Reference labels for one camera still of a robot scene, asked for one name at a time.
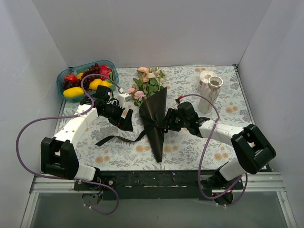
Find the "black ribbon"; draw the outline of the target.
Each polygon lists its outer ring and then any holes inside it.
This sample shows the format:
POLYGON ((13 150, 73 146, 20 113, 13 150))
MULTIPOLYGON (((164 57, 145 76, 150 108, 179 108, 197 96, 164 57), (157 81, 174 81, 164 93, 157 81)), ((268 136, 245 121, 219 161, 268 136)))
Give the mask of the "black ribbon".
POLYGON ((103 138, 102 140, 100 140, 99 142, 97 142, 95 145, 97 146, 102 146, 104 145, 106 142, 110 141, 113 138, 118 138, 119 140, 122 140, 123 142, 127 142, 127 143, 135 143, 140 141, 145 135, 148 137, 148 142, 150 144, 150 146, 152 145, 159 145, 161 143, 163 143, 163 139, 164 139, 164 132, 163 130, 160 129, 160 124, 164 121, 163 119, 150 119, 149 117, 141 117, 142 119, 142 123, 143 123, 143 130, 139 133, 139 135, 137 136, 136 139, 132 139, 132 138, 125 138, 121 135, 109 135, 105 138, 103 138))

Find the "black paper cone wrapper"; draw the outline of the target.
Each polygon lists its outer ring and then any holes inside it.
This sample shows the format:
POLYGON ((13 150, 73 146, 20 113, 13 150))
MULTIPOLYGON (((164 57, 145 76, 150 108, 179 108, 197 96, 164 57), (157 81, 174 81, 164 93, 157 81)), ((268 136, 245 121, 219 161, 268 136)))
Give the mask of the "black paper cone wrapper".
POLYGON ((147 98, 139 108, 140 118, 157 163, 162 162, 164 130, 159 128, 166 115, 167 88, 147 98))

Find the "pink flower bouquet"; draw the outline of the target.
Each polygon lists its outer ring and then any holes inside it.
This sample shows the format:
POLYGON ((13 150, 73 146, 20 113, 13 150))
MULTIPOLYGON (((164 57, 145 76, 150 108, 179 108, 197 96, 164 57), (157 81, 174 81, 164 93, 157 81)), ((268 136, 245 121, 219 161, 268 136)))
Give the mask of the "pink flower bouquet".
POLYGON ((134 84, 127 90, 127 93, 131 95, 133 104, 140 107, 147 98, 164 88, 167 72, 159 67, 138 67, 136 74, 137 78, 133 78, 134 84))

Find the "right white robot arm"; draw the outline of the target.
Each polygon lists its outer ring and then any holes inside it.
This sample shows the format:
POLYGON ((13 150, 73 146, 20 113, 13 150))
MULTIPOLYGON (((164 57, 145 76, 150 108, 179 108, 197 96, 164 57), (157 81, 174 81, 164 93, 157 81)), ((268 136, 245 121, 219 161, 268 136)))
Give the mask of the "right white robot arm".
POLYGON ((158 127, 177 132, 186 128, 192 135, 200 138, 210 136, 233 147, 236 158, 220 166, 210 178, 221 189, 227 188, 240 175, 258 173, 276 156, 275 149, 256 125, 237 127, 215 123, 209 118, 199 117, 189 102, 179 104, 177 109, 170 108, 158 127))

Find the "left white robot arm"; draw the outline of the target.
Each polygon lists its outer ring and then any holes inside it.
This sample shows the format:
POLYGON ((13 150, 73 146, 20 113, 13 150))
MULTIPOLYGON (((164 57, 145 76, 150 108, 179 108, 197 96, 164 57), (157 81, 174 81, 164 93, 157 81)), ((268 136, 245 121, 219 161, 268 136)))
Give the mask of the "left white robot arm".
POLYGON ((105 117, 110 124, 122 131, 133 131, 132 113, 123 114, 126 99, 130 96, 122 89, 114 98, 112 90, 106 86, 98 86, 93 98, 84 97, 80 102, 76 117, 52 138, 44 138, 41 142, 41 170, 44 173, 67 180, 85 180, 85 185, 96 190, 100 187, 101 178, 96 175, 96 168, 81 164, 78 161, 75 147, 89 125, 99 116, 105 117))

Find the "white ceramic vase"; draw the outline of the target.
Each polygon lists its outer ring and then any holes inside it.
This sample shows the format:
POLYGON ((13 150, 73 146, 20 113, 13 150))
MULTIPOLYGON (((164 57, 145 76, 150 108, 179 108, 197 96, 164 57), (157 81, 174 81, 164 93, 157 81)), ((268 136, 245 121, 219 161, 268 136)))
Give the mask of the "white ceramic vase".
POLYGON ((212 111, 212 104, 216 102, 217 97, 219 96, 221 87, 223 85, 223 80, 218 76, 212 76, 209 78, 209 83, 206 88, 202 91, 201 95, 206 98, 201 98, 198 104, 198 110, 207 114, 212 111))

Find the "yellow lemon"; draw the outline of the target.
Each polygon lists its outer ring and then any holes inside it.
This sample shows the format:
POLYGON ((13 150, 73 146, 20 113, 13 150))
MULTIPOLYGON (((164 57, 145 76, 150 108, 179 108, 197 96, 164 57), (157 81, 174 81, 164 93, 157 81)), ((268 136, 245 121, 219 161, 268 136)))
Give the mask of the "yellow lemon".
POLYGON ((113 84, 110 83, 110 82, 108 82, 108 81, 106 81, 106 80, 103 80, 103 81, 101 81, 100 85, 101 85, 101 86, 110 87, 110 86, 112 86, 113 84))
POLYGON ((97 78, 89 84, 89 89, 95 91, 101 83, 102 83, 102 80, 97 78))

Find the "floral table mat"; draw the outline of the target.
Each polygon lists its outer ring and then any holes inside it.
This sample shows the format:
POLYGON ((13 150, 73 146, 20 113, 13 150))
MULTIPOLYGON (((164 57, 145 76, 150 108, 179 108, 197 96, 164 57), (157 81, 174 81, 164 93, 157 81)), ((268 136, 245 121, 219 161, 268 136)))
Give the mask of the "floral table mat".
MULTIPOLYGON (((233 66, 175 66, 166 67, 167 108, 176 108, 175 99, 186 96, 186 101, 197 108, 200 101, 197 81, 201 71, 215 72, 223 80, 220 94, 215 102, 216 110, 207 114, 210 119, 232 126, 247 126, 252 122, 238 76, 233 66)), ((162 162, 157 163, 147 137, 135 143, 127 143, 113 138, 102 146, 95 145, 109 135, 137 138, 143 130, 138 108, 129 101, 126 109, 132 109, 132 132, 124 132, 111 125, 103 117, 97 118, 86 129, 76 146, 80 163, 97 167, 104 171, 134 170, 195 170, 203 161, 204 169, 216 169, 234 159, 231 146, 212 140, 207 141, 191 135, 187 129, 169 131, 164 136, 162 162)))

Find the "yellow mango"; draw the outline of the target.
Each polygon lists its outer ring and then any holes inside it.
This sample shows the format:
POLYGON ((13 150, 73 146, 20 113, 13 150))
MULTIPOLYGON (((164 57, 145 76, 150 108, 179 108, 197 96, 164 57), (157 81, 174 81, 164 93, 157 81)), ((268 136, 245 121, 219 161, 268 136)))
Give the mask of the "yellow mango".
POLYGON ((73 98, 83 95, 84 91, 81 87, 72 87, 63 92, 63 96, 66 98, 73 98))

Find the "pink dragon fruit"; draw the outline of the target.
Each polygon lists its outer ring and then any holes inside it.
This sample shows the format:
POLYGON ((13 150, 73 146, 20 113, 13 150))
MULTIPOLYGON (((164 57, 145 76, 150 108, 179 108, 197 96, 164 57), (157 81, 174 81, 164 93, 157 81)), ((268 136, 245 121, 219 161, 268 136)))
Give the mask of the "pink dragon fruit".
POLYGON ((114 79, 113 71, 108 65, 101 65, 99 68, 99 74, 101 75, 101 80, 114 79))

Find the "dark red grapes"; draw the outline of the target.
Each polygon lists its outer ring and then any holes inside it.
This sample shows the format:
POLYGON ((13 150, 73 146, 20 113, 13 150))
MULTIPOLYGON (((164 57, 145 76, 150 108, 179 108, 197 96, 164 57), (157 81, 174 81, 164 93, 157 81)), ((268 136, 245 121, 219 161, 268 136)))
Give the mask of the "dark red grapes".
MULTIPOLYGON (((90 66, 89 68, 85 69, 85 70, 80 70, 80 73, 84 73, 83 76, 82 76, 82 79, 79 80, 77 79, 77 82, 65 82, 63 81, 63 83, 61 84, 63 90, 67 90, 69 88, 72 88, 72 87, 81 87, 81 82, 83 81, 83 78, 87 75, 91 75, 91 74, 97 74, 99 73, 99 68, 100 66, 95 63, 94 65, 90 66)), ((75 70, 72 71, 71 73, 68 73, 69 74, 74 74, 76 77, 79 73, 77 73, 75 70)), ((89 84, 95 80, 99 78, 99 76, 89 76, 88 78, 86 78, 83 82, 83 87, 84 89, 87 91, 87 92, 90 92, 91 90, 89 89, 89 84)))

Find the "small orange fruit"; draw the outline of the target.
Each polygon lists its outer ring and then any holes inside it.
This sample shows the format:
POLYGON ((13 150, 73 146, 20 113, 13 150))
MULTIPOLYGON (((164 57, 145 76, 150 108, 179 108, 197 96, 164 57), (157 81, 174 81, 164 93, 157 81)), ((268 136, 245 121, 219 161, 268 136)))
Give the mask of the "small orange fruit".
POLYGON ((79 74, 77 75, 77 79, 81 80, 81 79, 82 79, 83 74, 84 74, 84 73, 79 73, 79 74))

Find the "red apple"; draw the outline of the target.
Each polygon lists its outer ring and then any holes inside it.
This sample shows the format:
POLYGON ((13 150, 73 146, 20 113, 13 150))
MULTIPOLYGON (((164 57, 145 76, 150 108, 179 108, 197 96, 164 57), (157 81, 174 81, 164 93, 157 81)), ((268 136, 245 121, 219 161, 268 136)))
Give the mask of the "red apple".
POLYGON ((65 82, 77 82, 77 77, 74 74, 69 74, 64 77, 65 82))

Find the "teal plastic fruit basket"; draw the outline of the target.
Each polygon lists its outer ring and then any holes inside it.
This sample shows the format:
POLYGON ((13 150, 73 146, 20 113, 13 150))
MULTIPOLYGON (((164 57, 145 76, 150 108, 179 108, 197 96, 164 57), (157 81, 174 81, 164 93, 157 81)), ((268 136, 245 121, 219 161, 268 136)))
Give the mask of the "teal plastic fruit basket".
POLYGON ((57 90, 63 100, 78 101, 85 97, 81 81, 86 92, 92 95, 99 82, 108 85, 114 91, 116 86, 111 80, 116 84, 119 82, 115 65, 109 60, 100 60, 62 71, 57 76, 57 90))

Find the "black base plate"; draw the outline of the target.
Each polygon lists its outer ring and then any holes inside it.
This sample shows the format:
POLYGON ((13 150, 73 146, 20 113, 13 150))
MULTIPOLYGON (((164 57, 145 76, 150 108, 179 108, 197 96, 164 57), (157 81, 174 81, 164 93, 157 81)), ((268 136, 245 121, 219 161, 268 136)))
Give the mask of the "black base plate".
POLYGON ((199 190, 199 183, 207 196, 213 190, 224 191, 237 178, 228 182, 209 180, 215 170, 202 170, 200 181, 196 170, 173 171, 99 171, 97 182, 107 185, 121 200, 132 199, 199 199, 206 198, 199 190))

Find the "aluminium rail frame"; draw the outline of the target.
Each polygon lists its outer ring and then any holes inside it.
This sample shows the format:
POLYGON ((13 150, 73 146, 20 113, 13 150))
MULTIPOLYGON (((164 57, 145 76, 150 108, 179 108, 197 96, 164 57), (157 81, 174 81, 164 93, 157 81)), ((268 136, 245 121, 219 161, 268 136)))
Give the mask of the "aluminium rail frame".
MULTIPOLYGON (((238 65, 233 67, 254 124, 238 65)), ((119 224, 130 228, 296 228, 280 173, 272 172, 269 165, 262 171, 248 174, 246 191, 236 206, 224 208, 207 199, 120 199, 120 207, 109 216, 90 213, 80 205, 82 199, 100 209, 115 206, 115 201, 97 198, 96 191, 82 190, 84 183, 78 191, 71 180, 35 177, 21 228, 118 228, 119 224)))

